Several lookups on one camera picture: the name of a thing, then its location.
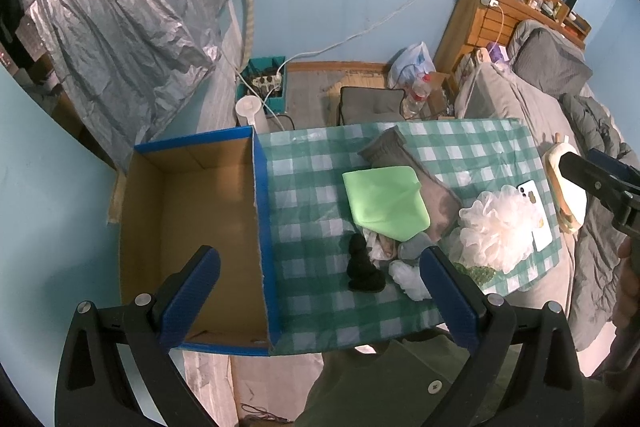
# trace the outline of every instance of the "floor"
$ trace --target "floor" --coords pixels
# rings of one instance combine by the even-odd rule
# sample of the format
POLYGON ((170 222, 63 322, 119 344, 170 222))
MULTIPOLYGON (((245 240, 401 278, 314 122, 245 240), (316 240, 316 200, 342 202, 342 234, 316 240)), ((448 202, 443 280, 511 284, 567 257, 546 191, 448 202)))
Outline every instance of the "floor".
MULTIPOLYGON (((289 73, 287 82, 287 114, 296 129, 335 125, 342 86, 384 87, 381 75, 353 71, 289 73)), ((291 129, 289 120, 281 122, 291 129)), ((269 125, 279 130, 273 118, 269 125)), ((590 375, 609 353, 614 332, 607 323, 594 343, 578 353, 583 374, 590 375)), ((247 415, 246 406, 262 408, 281 420, 295 420, 322 370, 322 358, 320 354, 256 358, 185 351, 184 365, 189 387, 214 420, 220 427, 235 427, 242 425, 239 421, 247 415)))

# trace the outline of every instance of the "blue cardboard edge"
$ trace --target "blue cardboard edge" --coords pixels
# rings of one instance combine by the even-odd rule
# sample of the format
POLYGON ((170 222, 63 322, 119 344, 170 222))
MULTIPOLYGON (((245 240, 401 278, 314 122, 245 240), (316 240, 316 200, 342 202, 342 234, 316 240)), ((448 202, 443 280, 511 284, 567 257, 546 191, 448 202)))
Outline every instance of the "blue cardboard edge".
POLYGON ((276 270, 273 261, 273 243, 271 241, 271 220, 269 210, 269 179, 267 174, 267 156, 265 156, 257 134, 253 133, 255 203, 258 209, 258 240, 260 242, 260 265, 262 266, 262 292, 267 311, 267 329, 269 342, 274 347, 282 330, 280 329, 280 311, 276 292, 276 270))
POLYGON ((150 152, 163 151, 166 149, 176 149, 178 147, 186 147, 188 145, 200 145, 203 143, 215 143, 228 140, 237 140, 240 138, 249 138, 252 136, 254 128, 250 125, 243 127, 230 127, 229 129, 220 129, 217 131, 209 131, 198 134, 190 134, 189 136, 180 136, 178 138, 170 138, 157 142, 140 143, 134 147, 136 152, 147 154, 150 152))
POLYGON ((182 343, 178 349, 187 349, 188 351, 199 351, 201 353, 215 353, 217 355, 239 355, 241 357, 268 357, 269 349, 267 347, 239 347, 224 346, 223 344, 196 344, 182 343))

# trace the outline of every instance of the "white phone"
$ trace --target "white phone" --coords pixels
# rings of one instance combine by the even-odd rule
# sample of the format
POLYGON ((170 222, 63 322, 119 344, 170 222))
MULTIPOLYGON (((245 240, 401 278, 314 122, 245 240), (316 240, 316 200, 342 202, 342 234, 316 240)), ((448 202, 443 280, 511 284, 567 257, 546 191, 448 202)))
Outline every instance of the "white phone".
POLYGON ((546 219, 545 207, 542 204, 542 200, 540 200, 540 193, 538 192, 535 181, 529 180, 522 185, 518 185, 518 190, 522 197, 527 198, 531 204, 535 205, 543 216, 540 226, 533 230, 533 244, 536 247, 536 251, 539 252, 543 248, 548 247, 554 239, 551 234, 551 227, 549 227, 549 222, 546 219))

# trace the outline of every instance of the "teal basket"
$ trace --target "teal basket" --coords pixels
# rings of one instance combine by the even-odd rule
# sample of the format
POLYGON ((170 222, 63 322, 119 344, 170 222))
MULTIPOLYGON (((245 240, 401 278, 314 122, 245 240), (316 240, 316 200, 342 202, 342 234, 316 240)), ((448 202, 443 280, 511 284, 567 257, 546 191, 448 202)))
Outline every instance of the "teal basket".
MULTIPOLYGON (((274 73, 274 69, 283 65, 285 57, 258 57, 250 58, 247 66, 242 70, 242 77, 249 83, 249 79, 252 76, 264 74, 266 72, 274 73)), ((287 67, 284 66, 280 71, 282 75, 282 93, 280 96, 271 95, 267 98, 267 105, 271 110, 276 113, 284 113, 287 107, 286 94, 287 94, 287 67)), ((251 94, 244 84, 238 84, 236 87, 236 102, 240 100, 244 95, 251 94)))

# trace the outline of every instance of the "gray cushion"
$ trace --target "gray cushion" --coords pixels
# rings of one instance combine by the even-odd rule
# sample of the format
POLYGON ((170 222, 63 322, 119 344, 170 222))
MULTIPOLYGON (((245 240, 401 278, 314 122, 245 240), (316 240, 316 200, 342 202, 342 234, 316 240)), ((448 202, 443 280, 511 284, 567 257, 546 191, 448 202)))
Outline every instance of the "gray cushion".
POLYGON ((420 195, 431 220, 426 232, 429 238, 437 243, 458 223, 462 202, 453 190, 425 169, 405 145, 406 140, 398 127, 392 127, 358 154, 374 169, 409 166, 415 171, 420 182, 420 195))
POLYGON ((402 99, 402 89, 344 86, 340 90, 338 124, 404 121, 402 99))
POLYGON ((584 62, 584 53, 580 48, 578 48, 578 46, 576 46, 569 39, 565 38, 565 36, 560 32, 552 30, 546 24, 535 21, 533 19, 523 20, 516 26, 516 29, 513 31, 513 35, 511 35, 509 45, 507 46, 507 55, 509 55, 509 58, 513 58, 518 54, 522 45, 531 35, 531 32, 538 28, 543 28, 544 30, 548 31, 556 40, 556 42, 558 42, 561 46, 564 46, 566 50, 574 57, 578 57, 581 61, 584 62))
POLYGON ((544 28, 531 32, 512 68, 524 81, 555 98, 566 92, 578 95, 593 74, 544 28))

